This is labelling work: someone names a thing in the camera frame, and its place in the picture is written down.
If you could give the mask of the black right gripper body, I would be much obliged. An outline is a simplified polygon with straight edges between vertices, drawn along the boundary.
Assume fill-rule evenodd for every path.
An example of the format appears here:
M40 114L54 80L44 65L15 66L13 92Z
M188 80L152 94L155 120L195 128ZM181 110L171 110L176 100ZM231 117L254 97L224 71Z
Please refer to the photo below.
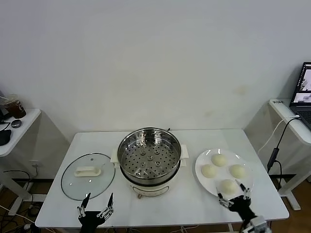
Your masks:
M250 209L250 197L240 195L230 201L232 204L229 206L229 211L238 213L244 222L249 222L251 219L255 218L254 212Z

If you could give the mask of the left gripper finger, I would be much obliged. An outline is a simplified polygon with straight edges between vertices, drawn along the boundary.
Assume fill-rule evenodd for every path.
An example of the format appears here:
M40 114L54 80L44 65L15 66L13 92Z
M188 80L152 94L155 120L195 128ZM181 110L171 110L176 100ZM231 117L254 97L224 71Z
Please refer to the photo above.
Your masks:
M97 217L104 218L105 220L107 220L108 218L110 218L113 212L114 209L113 209L113 193L112 193L110 195L107 206L99 214L97 214Z
M86 197L83 199L82 203L80 206L77 207L77 211L78 211L78 216L85 216L85 209L87 207L87 204L89 202L89 198L90 198L91 193L88 193L86 195Z

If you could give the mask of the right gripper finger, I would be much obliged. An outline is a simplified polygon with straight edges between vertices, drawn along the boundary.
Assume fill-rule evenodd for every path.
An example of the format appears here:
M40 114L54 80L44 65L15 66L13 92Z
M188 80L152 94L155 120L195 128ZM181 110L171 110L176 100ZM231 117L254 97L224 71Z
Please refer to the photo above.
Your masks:
M230 201L225 199L223 197L223 195L221 194L221 192L218 190L218 188L216 188L217 191L217 196L218 196L218 202L221 206L225 207L225 208L229 208L230 207Z
M242 190L242 195L235 197L234 200L251 200L250 198L250 189L245 187L243 183L241 183L238 180L235 180L237 185L240 187L240 189Z

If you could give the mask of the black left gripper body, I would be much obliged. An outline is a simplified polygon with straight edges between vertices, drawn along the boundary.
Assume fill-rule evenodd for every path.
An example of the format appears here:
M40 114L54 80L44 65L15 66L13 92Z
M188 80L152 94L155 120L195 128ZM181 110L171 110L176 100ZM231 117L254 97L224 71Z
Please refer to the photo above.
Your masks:
M100 211L86 211L85 216L79 217L80 233L94 233L98 226L104 224L104 218L97 217Z

